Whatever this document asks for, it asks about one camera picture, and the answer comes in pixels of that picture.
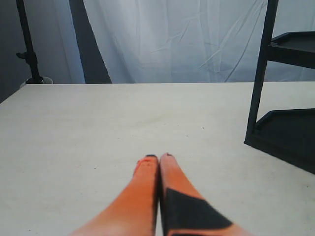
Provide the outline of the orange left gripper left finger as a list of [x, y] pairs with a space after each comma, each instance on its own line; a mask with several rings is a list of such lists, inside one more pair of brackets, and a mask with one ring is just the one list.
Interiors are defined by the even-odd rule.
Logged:
[[154, 236], [158, 209], [158, 158], [137, 162], [131, 181], [98, 216], [72, 236]]

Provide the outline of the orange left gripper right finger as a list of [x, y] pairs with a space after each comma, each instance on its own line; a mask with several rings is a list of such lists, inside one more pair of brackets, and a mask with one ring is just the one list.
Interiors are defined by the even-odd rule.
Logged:
[[213, 208], [188, 180], [175, 157], [160, 158], [160, 210], [165, 236], [250, 236]]

